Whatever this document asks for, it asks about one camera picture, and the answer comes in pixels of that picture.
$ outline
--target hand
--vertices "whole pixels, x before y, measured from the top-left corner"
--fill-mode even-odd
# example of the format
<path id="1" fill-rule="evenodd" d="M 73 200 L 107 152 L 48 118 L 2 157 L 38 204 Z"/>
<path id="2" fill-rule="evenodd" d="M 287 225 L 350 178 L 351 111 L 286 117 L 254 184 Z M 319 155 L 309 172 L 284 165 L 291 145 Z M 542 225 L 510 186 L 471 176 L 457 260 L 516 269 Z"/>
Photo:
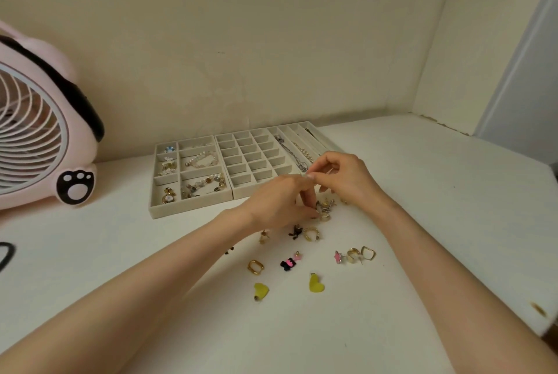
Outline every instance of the hand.
<path id="1" fill-rule="evenodd" d="M 303 206 L 296 205 L 298 195 L 303 199 Z M 250 215 L 252 232 L 256 232 L 318 218 L 315 205 L 314 182 L 298 174 L 287 174 L 263 185 L 237 208 Z"/>
<path id="2" fill-rule="evenodd" d="M 320 192 L 331 189 L 365 211 L 390 199 L 372 178 L 364 161 L 353 154 L 328 151 L 310 166 L 306 176 L 321 185 Z"/>

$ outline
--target white wall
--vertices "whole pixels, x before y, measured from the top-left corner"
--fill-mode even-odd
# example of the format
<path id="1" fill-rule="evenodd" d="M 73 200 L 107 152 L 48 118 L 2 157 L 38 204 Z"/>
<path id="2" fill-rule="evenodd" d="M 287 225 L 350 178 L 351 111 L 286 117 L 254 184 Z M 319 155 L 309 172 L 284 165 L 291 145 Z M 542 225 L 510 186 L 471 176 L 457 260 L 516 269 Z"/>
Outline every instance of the white wall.
<path id="1" fill-rule="evenodd" d="M 170 139 L 409 111 L 444 0 L 0 0 L 60 47 L 100 159 Z"/>
<path id="2" fill-rule="evenodd" d="M 476 134 L 558 169 L 558 0 L 541 0 Z"/>
<path id="3" fill-rule="evenodd" d="M 447 0 L 413 112 L 472 134 L 539 0 Z"/>

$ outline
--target silver chain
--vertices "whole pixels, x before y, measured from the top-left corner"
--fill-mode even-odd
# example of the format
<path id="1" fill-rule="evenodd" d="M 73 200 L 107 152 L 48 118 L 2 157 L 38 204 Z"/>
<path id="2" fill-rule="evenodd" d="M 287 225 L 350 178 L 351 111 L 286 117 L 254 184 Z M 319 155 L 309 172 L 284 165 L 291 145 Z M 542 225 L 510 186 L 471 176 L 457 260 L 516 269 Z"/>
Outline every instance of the silver chain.
<path id="1" fill-rule="evenodd" d="M 308 164 L 302 162 L 301 160 L 299 160 L 296 155 L 294 154 L 294 152 L 292 152 L 289 148 L 287 148 L 287 146 L 285 145 L 285 140 L 280 137 L 279 135 L 274 135 L 273 136 L 277 142 L 279 142 L 279 145 L 281 145 L 285 151 L 287 151 L 289 154 L 292 155 L 292 157 L 295 159 L 296 161 L 296 166 L 298 167 L 298 169 L 303 172 L 306 173 L 306 171 L 308 170 Z"/>

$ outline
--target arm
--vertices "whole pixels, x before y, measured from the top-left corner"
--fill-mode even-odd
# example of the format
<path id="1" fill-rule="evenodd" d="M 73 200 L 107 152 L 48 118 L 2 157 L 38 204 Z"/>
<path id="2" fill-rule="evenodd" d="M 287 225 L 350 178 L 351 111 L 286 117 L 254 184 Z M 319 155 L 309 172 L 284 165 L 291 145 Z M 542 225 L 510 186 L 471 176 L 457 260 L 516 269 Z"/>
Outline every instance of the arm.
<path id="1" fill-rule="evenodd" d="M 184 294 L 244 237 L 317 218 L 312 181 L 281 176 L 57 314 L 0 355 L 10 374 L 115 373 Z"/>
<path id="2" fill-rule="evenodd" d="M 545 343 L 387 196 L 362 160 L 327 152 L 308 177 L 358 205 L 382 231 L 458 374 L 558 372 L 558 358 Z"/>

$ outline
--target black hair tie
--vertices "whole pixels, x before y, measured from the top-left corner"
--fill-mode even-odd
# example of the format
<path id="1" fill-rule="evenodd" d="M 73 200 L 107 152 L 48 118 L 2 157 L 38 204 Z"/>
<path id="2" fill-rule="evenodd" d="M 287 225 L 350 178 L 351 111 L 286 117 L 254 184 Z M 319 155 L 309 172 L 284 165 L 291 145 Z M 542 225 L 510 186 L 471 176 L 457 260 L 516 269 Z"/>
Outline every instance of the black hair tie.
<path id="1" fill-rule="evenodd" d="M 0 247 L 1 246 L 5 246 L 6 248 L 8 248 L 8 252 L 4 259 L 0 261 L 0 271 L 6 268 L 6 266 L 10 263 L 16 253 L 16 245 L 14 244 L 10 244 L 9 242 L 0 242 Z"/>

